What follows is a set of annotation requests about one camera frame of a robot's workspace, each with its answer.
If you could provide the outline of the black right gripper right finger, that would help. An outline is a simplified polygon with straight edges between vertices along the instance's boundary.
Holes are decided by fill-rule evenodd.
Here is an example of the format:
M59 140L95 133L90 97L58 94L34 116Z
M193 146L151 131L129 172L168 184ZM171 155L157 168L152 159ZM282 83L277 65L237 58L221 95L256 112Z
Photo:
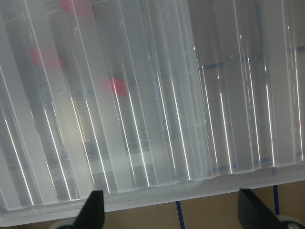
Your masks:
M251 189L239 189L238 219L243 229L286 228Z

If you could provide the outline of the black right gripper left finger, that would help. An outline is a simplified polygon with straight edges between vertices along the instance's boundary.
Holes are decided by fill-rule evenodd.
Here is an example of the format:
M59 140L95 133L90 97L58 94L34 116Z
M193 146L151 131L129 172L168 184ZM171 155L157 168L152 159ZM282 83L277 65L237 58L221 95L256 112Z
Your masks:
M102 190L92 191L72 224L73 229L102 229L105 223Z

